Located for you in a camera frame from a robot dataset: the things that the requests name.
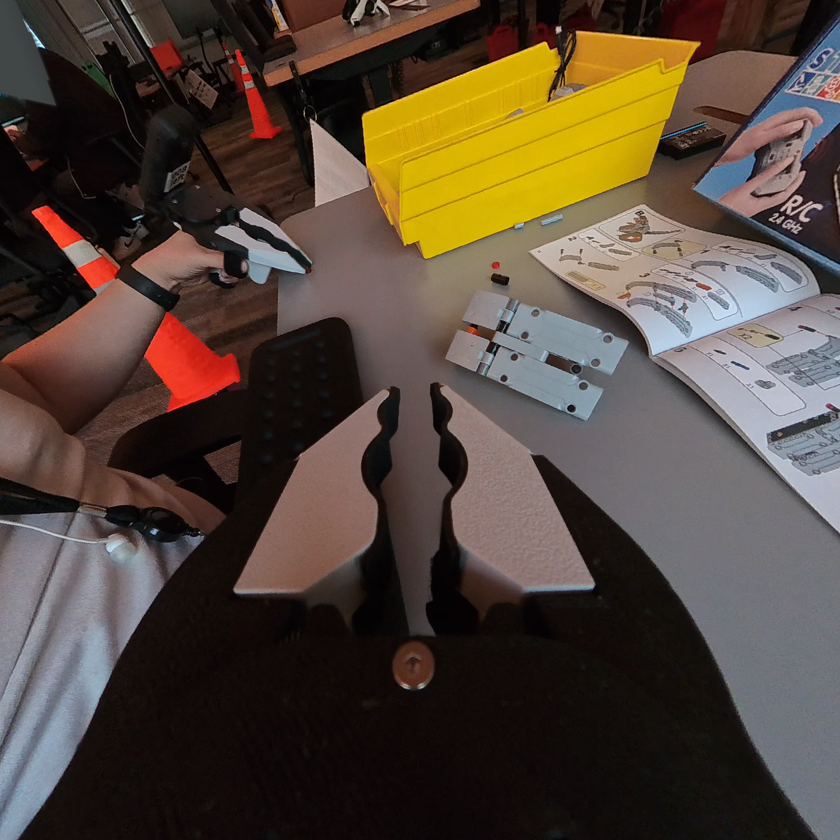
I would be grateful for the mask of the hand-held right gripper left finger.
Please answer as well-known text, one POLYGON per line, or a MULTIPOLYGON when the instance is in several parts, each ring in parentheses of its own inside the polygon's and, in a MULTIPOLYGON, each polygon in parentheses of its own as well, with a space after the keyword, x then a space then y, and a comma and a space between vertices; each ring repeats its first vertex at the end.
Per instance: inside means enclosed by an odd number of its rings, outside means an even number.
POLYGON ((335 606, 356 632, 401 628, 382 482, 400 391, 378 392, 297 458, 234 586, 335 606))

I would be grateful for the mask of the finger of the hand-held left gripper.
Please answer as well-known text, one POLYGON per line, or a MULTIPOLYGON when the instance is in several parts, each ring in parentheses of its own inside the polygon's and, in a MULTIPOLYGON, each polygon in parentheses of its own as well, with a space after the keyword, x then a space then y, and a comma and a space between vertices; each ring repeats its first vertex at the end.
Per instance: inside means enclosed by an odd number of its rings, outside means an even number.
POLYGON ((295 246, 279 225, 270 218, 255 212, 248 207, 238 207, 238 221, 233 226, 233 240, 243 246, 279 246, 282 242, 287 246, 295 246), (263 233, 249 233, 245 226, 249 224, 252 228, 260 228, 263 233))
MULTIPOLYGON (((229 242, 236 243, 248 251, 248 262, 253 271, 256 266, 267 266, 297 273, 306 273, 306 268, 312 266, 312 261, 300 249, 295 246, 287 246, 280 242, 279 246, 243 246, 233 240, 233 226, 228 224, 216 228, 215 233, 229 242)), ((263 233, 258 227, 245 226, 249 233, 263 233)))

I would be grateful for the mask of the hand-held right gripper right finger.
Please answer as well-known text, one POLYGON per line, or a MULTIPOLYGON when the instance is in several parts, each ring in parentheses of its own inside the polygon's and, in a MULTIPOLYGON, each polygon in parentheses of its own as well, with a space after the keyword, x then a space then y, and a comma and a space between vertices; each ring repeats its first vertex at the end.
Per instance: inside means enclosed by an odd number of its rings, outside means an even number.
POLYGON ((451 483, 432 563, 436 634, 475 632, 499 603, 595 583, 530 451, 450 387, 430 388, 438 466, 451 483))

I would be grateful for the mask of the person's left forearm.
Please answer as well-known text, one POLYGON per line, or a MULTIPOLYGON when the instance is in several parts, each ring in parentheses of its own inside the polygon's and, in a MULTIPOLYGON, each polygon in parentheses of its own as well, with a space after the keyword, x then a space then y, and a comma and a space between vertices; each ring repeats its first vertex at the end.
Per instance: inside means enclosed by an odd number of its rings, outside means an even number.
POLYGON ((165 312, 120 280, 1 363, 3 391, 74 434, 100 414, 139 366, 165 312))

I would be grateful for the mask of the black office chair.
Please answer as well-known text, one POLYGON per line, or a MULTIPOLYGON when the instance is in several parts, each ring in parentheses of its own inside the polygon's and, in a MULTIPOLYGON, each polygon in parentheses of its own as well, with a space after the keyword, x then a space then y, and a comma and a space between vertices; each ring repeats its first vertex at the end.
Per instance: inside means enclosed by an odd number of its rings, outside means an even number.
POLYGON ((142 150, 115 98, 62 56, 45 48, 38 54, 55 104, 26 101, 25 128, 16 129, 11 141, 27 157, 49 161, 56 193, 102 236, 124 235, 133 220, 111 192, 136 185, 142 150))

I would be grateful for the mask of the white panel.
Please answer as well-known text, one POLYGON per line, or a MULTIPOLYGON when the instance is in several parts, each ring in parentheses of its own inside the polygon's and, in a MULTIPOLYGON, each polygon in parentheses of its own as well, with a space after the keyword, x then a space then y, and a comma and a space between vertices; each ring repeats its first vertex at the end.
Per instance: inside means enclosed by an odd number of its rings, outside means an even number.
POLYGON ((310 121, 315 207, 357 193, 370 183, 365 165, 318 122, 310 121))

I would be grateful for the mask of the black wristband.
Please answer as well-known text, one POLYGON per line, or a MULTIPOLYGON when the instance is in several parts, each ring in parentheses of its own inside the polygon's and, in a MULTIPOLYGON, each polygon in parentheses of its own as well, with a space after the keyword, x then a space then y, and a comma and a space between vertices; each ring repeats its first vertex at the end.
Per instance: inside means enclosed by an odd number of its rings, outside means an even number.
POLYGON ((124 285, 137 291, 144 298, 152 301, 165 312, 170 312, 174 309, 181 298, 179 293, 164 289, 158 283, 135 269, 133 265, 121 266, 116 278, 124 285))

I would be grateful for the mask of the large orange traffic cone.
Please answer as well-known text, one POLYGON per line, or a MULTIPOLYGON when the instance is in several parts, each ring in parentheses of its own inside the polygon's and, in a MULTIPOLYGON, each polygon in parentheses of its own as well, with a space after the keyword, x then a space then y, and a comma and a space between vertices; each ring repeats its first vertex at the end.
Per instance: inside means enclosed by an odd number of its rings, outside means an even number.
MULTIPOLYGON (((32 215, 95 293, 102 293, 118 274, 113 259, 84 239, 51 207, 37 207, 32 215)), ((171 314, 164 316, 145 359, 171 392, 167 407, 169 412, 212 396, 240 381, 238 363, 233 354, 217 355, 171 314)))

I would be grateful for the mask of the grey brick assembly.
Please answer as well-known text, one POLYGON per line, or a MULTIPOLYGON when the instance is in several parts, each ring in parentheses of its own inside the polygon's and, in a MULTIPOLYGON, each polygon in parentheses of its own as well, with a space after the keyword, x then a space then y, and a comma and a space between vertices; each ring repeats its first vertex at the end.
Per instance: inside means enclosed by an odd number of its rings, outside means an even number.
POLYGON ((505 295, 476 290, 446 360, 580 420, 592 414, 602 388, 583 369, 610 375, 627 341, 505 295))

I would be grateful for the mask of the wooden background table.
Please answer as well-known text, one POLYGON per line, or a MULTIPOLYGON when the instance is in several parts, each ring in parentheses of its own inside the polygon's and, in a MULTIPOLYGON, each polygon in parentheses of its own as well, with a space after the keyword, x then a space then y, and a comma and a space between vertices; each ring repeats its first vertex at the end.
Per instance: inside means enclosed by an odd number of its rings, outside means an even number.
POLYGON ((389 67, 424 49, 450 20, 478 7, 478 1, 431 1, 416 12, 399 7, 390 17, 365 17, 356 27, 331 17, 299 30, 293 35, 297 50, 264 65, 262 76, 290 121, 308 184, 314 184, 310 120, 335 133, 362 161, 361 116, 392 100, 389 67))

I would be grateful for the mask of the person's light shirt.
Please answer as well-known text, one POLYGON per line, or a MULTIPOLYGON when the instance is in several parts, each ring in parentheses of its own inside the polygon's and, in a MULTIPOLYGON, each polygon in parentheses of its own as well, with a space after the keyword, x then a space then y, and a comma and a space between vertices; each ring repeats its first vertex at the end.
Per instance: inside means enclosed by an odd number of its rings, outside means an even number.
POLYGON ((140 619, 198 539, 103 544, 2 526, 1 835, 18 838, 88 729, 140 619))

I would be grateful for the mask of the yellow plastic bin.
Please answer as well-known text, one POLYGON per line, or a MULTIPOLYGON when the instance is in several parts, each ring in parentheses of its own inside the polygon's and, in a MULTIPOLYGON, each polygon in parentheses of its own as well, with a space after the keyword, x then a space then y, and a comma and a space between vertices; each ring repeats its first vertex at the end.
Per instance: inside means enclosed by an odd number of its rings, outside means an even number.
POLYGON ((363 116, 366 165, 405 245, 434 257, 646 176, 698 44, 581 32, 363 116))

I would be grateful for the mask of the instruction booklet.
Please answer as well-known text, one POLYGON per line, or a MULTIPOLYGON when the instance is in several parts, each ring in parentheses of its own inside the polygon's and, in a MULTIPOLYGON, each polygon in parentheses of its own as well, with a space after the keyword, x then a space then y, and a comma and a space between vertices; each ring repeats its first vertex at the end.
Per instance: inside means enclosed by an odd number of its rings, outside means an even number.
POLYGON ((804 262, 646 205, 531 255, 633 321, 652 360, 839 529, 839 299, 804 262))

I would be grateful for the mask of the black battery box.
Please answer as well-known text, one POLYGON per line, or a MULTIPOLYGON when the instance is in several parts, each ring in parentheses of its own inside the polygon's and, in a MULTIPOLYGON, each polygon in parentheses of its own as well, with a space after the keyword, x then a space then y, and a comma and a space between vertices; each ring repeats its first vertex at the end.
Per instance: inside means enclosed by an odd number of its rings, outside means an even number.
POLYGON ((724 132, 707 122, 700 122, 663 135, 658 143, 657 152, 675 161, 682 161, 696 154, 718 149, 726 139, 727 135, 724 132))

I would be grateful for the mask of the blue toy box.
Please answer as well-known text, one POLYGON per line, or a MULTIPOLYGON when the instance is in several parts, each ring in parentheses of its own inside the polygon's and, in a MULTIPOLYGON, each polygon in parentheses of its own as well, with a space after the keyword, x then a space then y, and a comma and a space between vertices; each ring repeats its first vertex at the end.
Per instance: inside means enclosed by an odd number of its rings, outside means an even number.
POLYGON ((694 189, 838 273, 838 17, 802 53, 694 189))

